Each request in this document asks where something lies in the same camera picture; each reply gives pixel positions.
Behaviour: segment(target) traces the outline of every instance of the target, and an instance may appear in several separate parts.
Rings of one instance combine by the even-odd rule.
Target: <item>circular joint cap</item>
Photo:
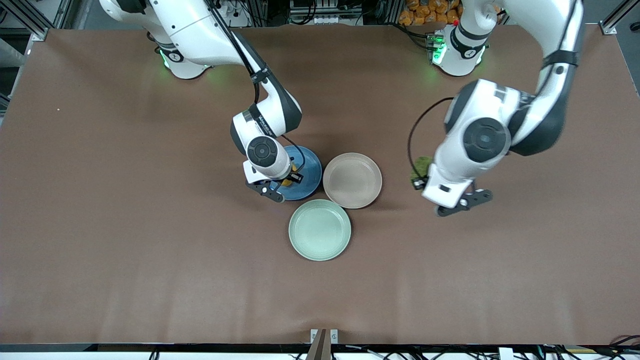
[[[498,156],[507,142],[504,126],[488,117],[473,121],[463,136],[467,156],[476,163],[484,163]]]
[[[273,165],[278,154],[275,141],[268,136],[258,136],[251,140],[246,150],[249,161],[263,168]]]

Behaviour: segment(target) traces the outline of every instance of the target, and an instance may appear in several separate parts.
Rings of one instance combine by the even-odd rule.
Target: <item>green led light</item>
[[[432,42],[444,42],[444,37],[441,37],[440,35],[434,35],[434,36],[429,36],[428,40]]]
[[[447,52],[447,44],[442,44],[442,47],[440,47],[438,50],[436,50],[433,53],[433,62],[436,64],[440,64],[446,52]]]
[[[166,61],[166,57],[164,56],[164,53],[162,52],[162,50],[160,50],[160,55],[162,56],[162,60],[164,60],[164,67],[169,69],[169,63]]]
[[[486,46],[483,46],[482,50],[480,50],[480,53],[478,54],[478,60],[476,61],[476,65],[478,65],[480,61],[482,61],[482,54],[484,54],[485,49],[486,49]]]

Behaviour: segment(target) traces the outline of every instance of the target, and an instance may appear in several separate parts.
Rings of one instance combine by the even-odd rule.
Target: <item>blue plate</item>
[[[298,147],[305,155],[305,166],[299,171],[299,174],[303,176],[302,182],[300,184],[293,183],[289,186],[281,186],[278,189],[278,192],[288,201],[302,200],[312,195],[316,189],[318,189],[320,181],[322,180],[322,164],[320,164],[320,159],[318,159],[313,151],[306,147],[300,145]],[[302,165],[302,155],[300,151],[293,145],[285,146],[284,149],[287,151],[287,154],[289,154],[289,157],[293,158],[293,163],[296,164],[297,167],[300,167],[300,165]]]

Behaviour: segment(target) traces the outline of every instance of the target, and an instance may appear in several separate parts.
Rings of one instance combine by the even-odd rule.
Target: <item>beige plate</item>
[[[336,204],[347,209],[364,208],[382,189],[382,173],[376,163],[356,152],[336,156],[326,166],[324,190]]]

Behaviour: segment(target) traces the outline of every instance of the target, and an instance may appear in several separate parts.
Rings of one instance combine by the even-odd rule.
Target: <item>white bracket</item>
[[[309,340],[310,343],[314,342],[314,339],[316,338],[316,334],[318,333],[318,329],[311,329],[311,339]],[[332,344],[337,344],[338,343],[338,329],[331,329],[331,343]]]
[[[513,360],[513,349],[510,347],[499,347],[498,354],[500,360]]]

